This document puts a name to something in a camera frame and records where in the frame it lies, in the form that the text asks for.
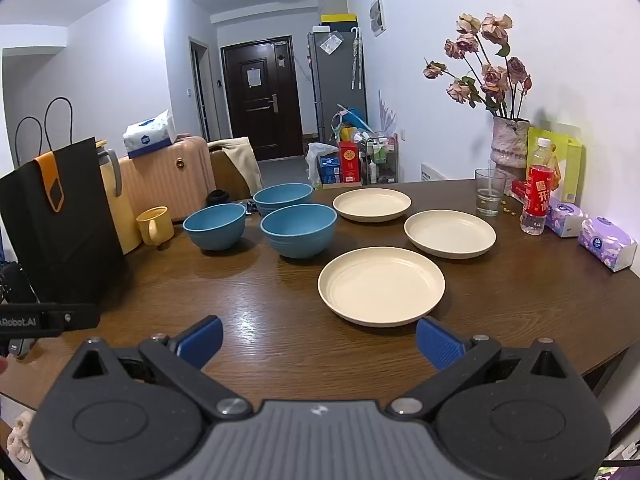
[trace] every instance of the thermos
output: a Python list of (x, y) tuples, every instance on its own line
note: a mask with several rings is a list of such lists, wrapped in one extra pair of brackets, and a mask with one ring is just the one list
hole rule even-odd
[(98, 140), (95, 143), (100, 161), (100, 172), (104, 182), (104, 191), (107, 194), (109, 209), (113, 224), (118, 232), (118, 240), (122, 253), (130, 253), (142, 242), (140, 229), (133, 214), (129, 199), (122, 189), (122, 175), (120, 174), (120, 163), (113, 150), (105, 149), (106, 140)]

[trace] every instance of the white bag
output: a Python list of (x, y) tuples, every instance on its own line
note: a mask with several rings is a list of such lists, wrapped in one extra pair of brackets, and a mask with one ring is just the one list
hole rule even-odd
[(174, 117), (169, 110), (156, 118), (132, 124), (122, 136), (129, 158), (171, 146), (176, 137)]
[(331, 153), (335, 153), (340, 151), (337, 146), (332, 146), (330, 144), (323, 144), (322, 142), (310, 142), (309, 143), (309, 151), (306, 153), (306, 163), (309, 166), (309, 182), (311, 182), (311, 186), (316, 189), (320, 189), (322, 187), (322, 180), (320, 180), (320, 175), (318, 173), (318, 165), (316, 164), (316, 158), (319, 155), (330, 155)]

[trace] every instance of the black shopping bag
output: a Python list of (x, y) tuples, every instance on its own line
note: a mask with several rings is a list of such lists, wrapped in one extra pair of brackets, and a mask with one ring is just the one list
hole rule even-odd
[(124, 268), (93, 138), (0, 178), (0, 214), (40, 301), (98, 303)]

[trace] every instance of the screw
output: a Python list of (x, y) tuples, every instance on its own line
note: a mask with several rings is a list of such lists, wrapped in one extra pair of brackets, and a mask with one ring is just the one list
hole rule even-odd
[(422, 403), (413, 397), (399, 397), (391, 403), (391, 409), (399, 415), (413, 415), (422, 409)]
[(240, 397), (222, 399), (216, 404), (216, 409), (223, 415), (240, 415), (249, 408), (249, 403)]

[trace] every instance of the vase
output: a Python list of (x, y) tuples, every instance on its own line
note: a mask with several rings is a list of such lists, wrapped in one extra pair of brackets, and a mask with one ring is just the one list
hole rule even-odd
[(513, 180), (524, 180), (527, 168), (527, 134), (531, 124), (520, 119), (494, 117), (491, 160), (506, 177), (504, 192), (509, 193)]

